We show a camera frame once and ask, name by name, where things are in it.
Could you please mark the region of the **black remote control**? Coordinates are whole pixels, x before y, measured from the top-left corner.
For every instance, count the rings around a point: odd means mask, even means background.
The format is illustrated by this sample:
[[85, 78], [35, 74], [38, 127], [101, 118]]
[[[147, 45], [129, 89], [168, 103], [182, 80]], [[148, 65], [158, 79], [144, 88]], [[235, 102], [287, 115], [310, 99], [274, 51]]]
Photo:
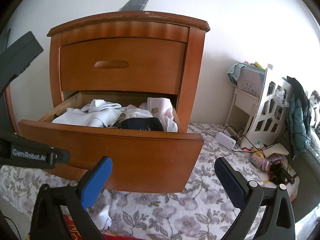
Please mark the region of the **black remote control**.
[[143, 11], [149, 0], [129, 0], [118, 11]]

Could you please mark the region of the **colourful toy pile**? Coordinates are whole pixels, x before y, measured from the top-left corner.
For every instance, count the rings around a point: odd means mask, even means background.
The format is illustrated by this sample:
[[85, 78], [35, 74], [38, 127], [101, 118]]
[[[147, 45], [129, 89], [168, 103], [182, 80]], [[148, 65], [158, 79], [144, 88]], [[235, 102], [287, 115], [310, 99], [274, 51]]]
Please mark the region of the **colourful toy pile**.
[[265, 157], [261, 151], [254, 152], [249, 157], [249, 162], [264, 172], [270, 172], [271, 166], [274, 164], [281, 164], [285, 170], [288, 170], [289, 163], [285, 155], [273, 153]]

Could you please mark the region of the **pink pineapple sock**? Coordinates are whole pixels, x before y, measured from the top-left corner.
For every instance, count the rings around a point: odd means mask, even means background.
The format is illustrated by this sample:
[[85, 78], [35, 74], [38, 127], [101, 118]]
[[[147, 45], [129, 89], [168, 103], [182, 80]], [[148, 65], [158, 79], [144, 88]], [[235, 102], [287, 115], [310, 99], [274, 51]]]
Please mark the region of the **pink pineapple sock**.
[[173, 106], [168, 98], [148, 98], [146, 102], [146, 109], [153, 117], [162, 118], [167, 116], [173, 120]]

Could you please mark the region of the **wooden drawer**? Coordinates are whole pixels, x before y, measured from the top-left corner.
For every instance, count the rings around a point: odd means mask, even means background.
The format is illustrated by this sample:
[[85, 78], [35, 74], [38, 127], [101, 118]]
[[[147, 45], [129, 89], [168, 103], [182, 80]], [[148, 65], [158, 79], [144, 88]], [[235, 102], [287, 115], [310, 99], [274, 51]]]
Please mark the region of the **wooden drawer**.
[[188, 133], [184, 123], [178, 122], [175, 133], [53, 123], [55, 115], [65, 113], [69, 107], [81, 108], [93, 99], [139, 105], [146, 98], [145, 94], [78, 92], [40, 120], [21, 120], [18, 125], [25, 138], [70, 152], [70, 161], [56, 164], [50, 171], [53, 175], [80, 179], [101, 157], [108, 156], [113, 163], [112, 174], [105, 185], [109, 190], [181, 192], [203, 146], [201, 135]]
[[184, 51], [182, 42], [151, 38], [109, 38], [63, 46], [61, 88], [178, 94]]

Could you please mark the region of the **white garment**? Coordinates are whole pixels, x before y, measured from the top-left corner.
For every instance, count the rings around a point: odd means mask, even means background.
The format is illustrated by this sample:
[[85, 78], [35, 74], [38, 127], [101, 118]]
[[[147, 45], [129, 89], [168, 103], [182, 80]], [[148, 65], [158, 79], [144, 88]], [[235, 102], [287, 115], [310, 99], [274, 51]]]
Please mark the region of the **white garment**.
[[67, 108], [67, 111], [55, 118], [52, 123], [102, 128], [114, 124], [120, 115], [120, 110], [110, 108], [92, 113], [85, 113], [76, 108]]

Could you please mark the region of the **wooden nightstand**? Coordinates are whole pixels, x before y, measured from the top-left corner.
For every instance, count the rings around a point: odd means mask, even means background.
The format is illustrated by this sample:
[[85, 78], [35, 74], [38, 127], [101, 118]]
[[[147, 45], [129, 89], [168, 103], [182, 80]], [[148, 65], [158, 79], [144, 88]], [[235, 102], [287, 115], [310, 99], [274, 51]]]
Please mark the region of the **wooden nightstand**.
[[53, 105], [68, 92], [112, 91], [172, 95], [187, 130], [210, 30], [197, 18], [155, 11], [109, 12], [53, 27]]

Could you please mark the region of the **white power adapter box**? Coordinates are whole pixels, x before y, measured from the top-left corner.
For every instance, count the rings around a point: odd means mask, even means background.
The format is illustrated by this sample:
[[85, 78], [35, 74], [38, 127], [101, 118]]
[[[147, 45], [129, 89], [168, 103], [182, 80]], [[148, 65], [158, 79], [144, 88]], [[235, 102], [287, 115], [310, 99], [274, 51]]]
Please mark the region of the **white power adapter box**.
[[225, 148], [232, 150], [234, 146], [236, 145], [236, 141], [226, 135], [225, 133], [218, 132], [215, 137], [216, 141], [224, 146]]

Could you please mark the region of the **white hello kitty sock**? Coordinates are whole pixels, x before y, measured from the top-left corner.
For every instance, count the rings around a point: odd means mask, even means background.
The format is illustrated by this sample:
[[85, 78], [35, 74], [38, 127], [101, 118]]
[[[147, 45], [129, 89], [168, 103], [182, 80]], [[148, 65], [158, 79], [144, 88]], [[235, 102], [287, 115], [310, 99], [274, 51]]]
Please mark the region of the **white hello kitty sock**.
[[102, 99], [94, 99], [91, 103], [86, 104], [82, 107], [82, 112], [92, 113], [92, 112], [100, 112], [106, 109], [120, 109], [121, 105], [118, 103], [108, 102]]

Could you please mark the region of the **teal jacket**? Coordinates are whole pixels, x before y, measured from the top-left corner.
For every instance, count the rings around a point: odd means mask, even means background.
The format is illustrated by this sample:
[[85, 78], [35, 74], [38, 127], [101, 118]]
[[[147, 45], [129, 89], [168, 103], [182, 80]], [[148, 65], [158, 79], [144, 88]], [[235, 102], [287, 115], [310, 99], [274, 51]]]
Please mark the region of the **teal jacket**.
[[295, 159], [299, 154], [306, 152], [311, 145], [310, 122], [311, 106], [302, 85], [292, 77], [286, 81], [291, 85], [291, 99], [286, 114], [286, 125], [290, 142], [290, 156]]

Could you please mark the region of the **small white bedside shelf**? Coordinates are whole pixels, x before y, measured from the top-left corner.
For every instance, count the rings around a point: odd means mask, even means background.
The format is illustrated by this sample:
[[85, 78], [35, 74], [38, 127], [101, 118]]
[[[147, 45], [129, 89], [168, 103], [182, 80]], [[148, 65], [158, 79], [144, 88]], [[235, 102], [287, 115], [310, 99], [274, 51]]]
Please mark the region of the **small white bedside shelf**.
[[252, 124], [263, 91], [265, 70], [246, 63], [232, 65], [227, 76], [234, 86], [232, 103], [225, 125], [246, 134]]

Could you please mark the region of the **navy embroidered sock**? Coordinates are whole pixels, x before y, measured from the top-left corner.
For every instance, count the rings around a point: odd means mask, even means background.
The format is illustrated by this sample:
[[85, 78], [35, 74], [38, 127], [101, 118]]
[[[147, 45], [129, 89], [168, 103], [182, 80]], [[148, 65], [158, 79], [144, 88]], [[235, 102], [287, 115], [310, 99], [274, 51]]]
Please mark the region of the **navy embroidered sock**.
[[138, 131], [163, 132], [163, 126], [157, 118], [129, 118], [120, 123], [122, 129], [134, 129]]

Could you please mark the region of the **grey floral quilt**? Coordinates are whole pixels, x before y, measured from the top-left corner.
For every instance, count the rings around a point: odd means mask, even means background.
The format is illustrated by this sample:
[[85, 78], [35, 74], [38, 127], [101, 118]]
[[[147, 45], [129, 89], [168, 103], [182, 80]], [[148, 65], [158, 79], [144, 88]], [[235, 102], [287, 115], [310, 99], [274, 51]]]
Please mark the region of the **grey floral quilt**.
[[215, 139], [220, 125], [191, 124], [204, 145], [180, 193], [133, 193], [103, 190], [88, 213], [102, 232], [142, 239], [221, 239], [239, 214], [214, 171], [224, 157], [247, 180], [266, 176], [240, 150], [227, 150]]

